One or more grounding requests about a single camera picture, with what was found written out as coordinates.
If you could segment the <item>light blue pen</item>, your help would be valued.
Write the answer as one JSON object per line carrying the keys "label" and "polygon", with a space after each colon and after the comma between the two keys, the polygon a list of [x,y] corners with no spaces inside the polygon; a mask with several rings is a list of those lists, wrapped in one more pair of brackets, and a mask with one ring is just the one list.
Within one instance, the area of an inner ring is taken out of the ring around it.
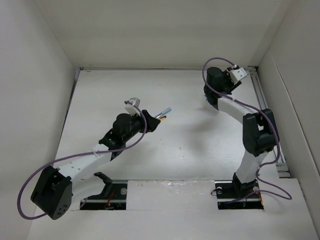
{"label": "light blue pen", "polygon": [[161,116],[164,116],[164,115],[168,114],[171,110],[172,110],[172,108],[171,108],[171,107],[168,107],[167,109],[165,109],[164,111],[162,111],[160,115],[161,115]]}

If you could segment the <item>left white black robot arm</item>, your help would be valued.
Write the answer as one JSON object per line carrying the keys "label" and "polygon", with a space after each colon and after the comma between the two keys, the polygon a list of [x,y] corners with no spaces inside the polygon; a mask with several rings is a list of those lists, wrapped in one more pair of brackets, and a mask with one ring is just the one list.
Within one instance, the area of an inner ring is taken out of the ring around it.
{"label": "left white black robot arm", "polygon": [[57,168],[45,167],[31,194],[31,201],[52,220],[57,220],[74,202],[92,196],[107,198],[112,192],[113,181],[97,169],[118,157],[136,134],[152,133],[161,123],[147,110],[142,114],[119,114],[89,155],[75,157]]}

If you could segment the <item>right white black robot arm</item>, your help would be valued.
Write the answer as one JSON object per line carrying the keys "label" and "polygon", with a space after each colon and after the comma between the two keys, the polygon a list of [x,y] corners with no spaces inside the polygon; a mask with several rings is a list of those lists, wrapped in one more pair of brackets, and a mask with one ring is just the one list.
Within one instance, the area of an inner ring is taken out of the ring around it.
{"label": "right white black robot arm", "polygon": [[221,70],[209,67],[203,70],[204,95],[216,112],[228,114],[242,126],[242,144],[245,152],[241,164],[233,174],[227,192],[234,201],[258,192],[258,174],[269,152],[279,147],[279,136],[273,112],[236,100],[232,92],[247,77],[247,72],[234,65]]}

